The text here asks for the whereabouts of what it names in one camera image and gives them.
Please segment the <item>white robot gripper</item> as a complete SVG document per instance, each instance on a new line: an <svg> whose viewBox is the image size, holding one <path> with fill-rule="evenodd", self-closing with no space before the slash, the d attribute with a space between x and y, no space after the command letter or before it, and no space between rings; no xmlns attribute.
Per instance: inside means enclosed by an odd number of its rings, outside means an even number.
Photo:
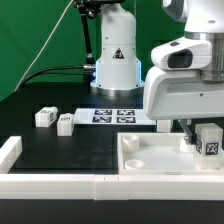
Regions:
<svg viewBox="0 0 224 224"><path fill-rule="evenodd" d="M146 76L143 110L151 120L179 120L185 143L193 133L186 119L224 117L224 83L202 82L197 70L163 71L152 67Z"/></svg>

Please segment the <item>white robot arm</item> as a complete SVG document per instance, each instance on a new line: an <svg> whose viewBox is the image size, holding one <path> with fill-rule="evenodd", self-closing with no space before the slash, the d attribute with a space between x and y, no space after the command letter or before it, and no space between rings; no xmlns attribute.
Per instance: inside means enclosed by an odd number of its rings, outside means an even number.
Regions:
<svg viewBox="0 0 224 224"><path fill-rule="evenodd" d="M151 51L153 67L141 79L136 20L125 0L98 0L101 56L91 88L108 95L144 89L143 109L152 120L224 117L224 0L162 0L184 36Z"/></svg>

